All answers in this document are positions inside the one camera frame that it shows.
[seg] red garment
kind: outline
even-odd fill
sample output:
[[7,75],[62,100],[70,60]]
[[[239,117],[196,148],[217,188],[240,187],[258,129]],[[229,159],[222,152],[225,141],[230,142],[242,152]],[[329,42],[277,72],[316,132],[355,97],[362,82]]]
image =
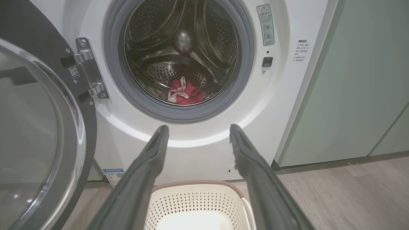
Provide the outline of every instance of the red garment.
[[[180,87],[182,87],[180,80],[175,79],[172,83],[171,90],[177,90],[177,88],[180,88]],[[168,98],[169,98],[169,93],[171,96],[175,93],[182,93],[182,92],[186,93],[187,98],[181,95],[176,96],[176,104],[179,104],[179,105],[196,104],[204,100],[203,91],[199,89],[198,87],[193,86],[190,83],[190,81],[186,83],[186,88],[183,90],[179,90],[176,92],[172,92],[171,90],[166,93]]]

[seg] gray rubber seal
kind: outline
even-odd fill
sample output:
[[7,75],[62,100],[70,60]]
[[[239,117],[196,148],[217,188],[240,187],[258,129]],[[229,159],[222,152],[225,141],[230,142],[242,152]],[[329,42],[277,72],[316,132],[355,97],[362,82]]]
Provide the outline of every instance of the gray rubber seal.
[[237,0],[218,0],[236,26],[240,44],[235,79],[209,101],[177,106],[160,102],[148,95],[132,78],[124,56],[124,31],[133,10],[142,0],[118,0],[113,3],[106,21],[104,35],[105,56],[109,71],[125,98],[145,114],[170,123],[194,123],[209,119],[228,108],[243,91],[253,66],[253,32],[244,10]]

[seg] wooden floor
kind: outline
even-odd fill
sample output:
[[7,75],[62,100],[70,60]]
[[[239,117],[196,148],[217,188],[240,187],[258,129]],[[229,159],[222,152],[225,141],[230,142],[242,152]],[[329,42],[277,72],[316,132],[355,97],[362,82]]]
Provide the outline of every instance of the wooden floor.
[[[316,229],[409,229],[409,157],[278,174]],[[248,199],[246,182],[234,184]],[[88,183],[64,229],[86,229],[111,191]]]

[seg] white plastic basket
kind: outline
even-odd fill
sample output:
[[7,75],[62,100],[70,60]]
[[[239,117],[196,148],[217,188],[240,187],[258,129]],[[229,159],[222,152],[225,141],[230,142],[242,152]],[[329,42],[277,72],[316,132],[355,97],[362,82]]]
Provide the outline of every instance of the white plastic basket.
[[256,230],[243,194],[224,181],[188,181],[154,188],[144,230]]

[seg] washing machine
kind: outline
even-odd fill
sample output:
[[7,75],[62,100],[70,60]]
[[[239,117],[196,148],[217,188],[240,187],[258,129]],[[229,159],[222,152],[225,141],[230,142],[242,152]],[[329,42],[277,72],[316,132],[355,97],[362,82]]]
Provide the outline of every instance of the washing machine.
[[[88,0],[64,2],[54,18],[57,3],[37,5],[74,51],[76,39],[90,43],[107,96],[95,102],[102,170],[126,171],[156,128],[169,126],[157,184],[240,179],[230,124],[271,164],[323,45],[324,15],[335,10],[328,0]],[[182,76],[203,90],[202,102],[167,101]]]
[[[0,182],[18,185],[9,198],[22,199],[4,219],[16,228],[61,227],[93,159],[115,186],[164,124],[169,141],[157,185],[241,179],[231,124],[242,127],[271,164],[336,5],[2,1],[0,87],[7,119],[0,148],[7,160]],[[200,97],[170,99],[182,81]],[[30,195],[23,198],[23,190]]]

